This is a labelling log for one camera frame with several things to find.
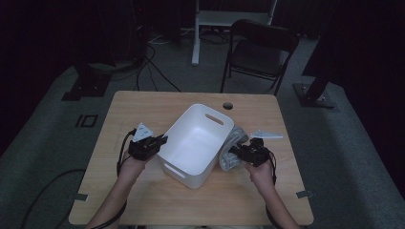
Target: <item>black folding chair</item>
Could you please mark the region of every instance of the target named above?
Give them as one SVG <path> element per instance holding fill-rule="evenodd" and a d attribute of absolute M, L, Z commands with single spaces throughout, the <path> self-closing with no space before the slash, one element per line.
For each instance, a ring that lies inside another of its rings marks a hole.
<path fill-rule="evenodd" d="M 241 19 L 230 28 L 229 50 L 226 58 L 221 93 L 224 91 L 226 73 L 244 73 L 277 83 L 277 95 L 289 60 L 297 48 L 297 33 L 285 28 Z"/>

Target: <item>person's arm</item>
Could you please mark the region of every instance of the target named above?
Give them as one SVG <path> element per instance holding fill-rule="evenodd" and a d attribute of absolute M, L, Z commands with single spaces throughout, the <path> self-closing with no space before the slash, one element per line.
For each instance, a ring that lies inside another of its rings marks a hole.
<path fill-rule="evenodd" d="M 276 223 L 284 229 L 300 228 L 274 187 L 271 177 L 272 165 L 270 160 L 261 164 L 259 167 L 245 163 L 245 168 L 250 172 L 251 181 L 265 200 L 266 208 Z"/>
<path fill-rule="evenodd" d="M 86 228 L 97 227 L 117 215 L 119 210 L 125 204 L 132 186 L 137 181 L 140 173 L 144 170 L 147 161 L 136 160 L 132 157 L 125 160 L 122 164 L 116 183 L 108 194 L 107 198 L 101 204 L 96 214 L 87 224 Z M 119 219 L 105 228 L 118 228 Z"/>

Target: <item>forearm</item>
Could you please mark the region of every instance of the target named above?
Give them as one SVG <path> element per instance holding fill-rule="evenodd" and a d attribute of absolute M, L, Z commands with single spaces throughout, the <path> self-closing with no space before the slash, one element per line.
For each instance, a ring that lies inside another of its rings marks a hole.
<path fill-rule="evenodd" d="M 125 204 L 131 192 L 131 188 L 131 182 L 118 178 L 107 198 L 103 201 L 86 228 L 96 227 L 115 217 Z M 118 224 L 119 219 L 107 228 L 118 228 Z"/>
<path fill-rule="evenodd" d="M 280 199 L 274 186 L 267 188 L 266 192 L 261 193 L 261 195 L 265 200 L 267 210 L 283 229 L 300 228 Z"/>

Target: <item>gray cloth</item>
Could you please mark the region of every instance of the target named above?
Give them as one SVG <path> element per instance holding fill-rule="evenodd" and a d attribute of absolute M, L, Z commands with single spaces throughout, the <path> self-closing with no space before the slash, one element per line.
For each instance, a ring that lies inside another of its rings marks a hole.
<path fill-rule="evenodd" d="M 241 127 L 233 127 L 232 131 L 229 133 L 229 136 L 224 142 L 223 148 L 220 151 L 219 161 L 221 168 L 224 171 L 229 171 L 233 167 L 242 163 L 236 155 L 229 153 L 229 150 L 232 146 L 236 146 L 236 143 L 243 144 L 248 140 L 249 137 Z"/>

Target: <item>white plastic basket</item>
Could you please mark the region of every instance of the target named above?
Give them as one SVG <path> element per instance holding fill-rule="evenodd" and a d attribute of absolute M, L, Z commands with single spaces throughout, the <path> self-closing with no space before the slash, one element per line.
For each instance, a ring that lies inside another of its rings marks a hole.
<path fill-rule="evenodd" d="M 233 126 L 228 116 L 192 105 L 165 134 L 167 142 L 158 152 L 163 171 L 189 188 L 200 188 Z"/>

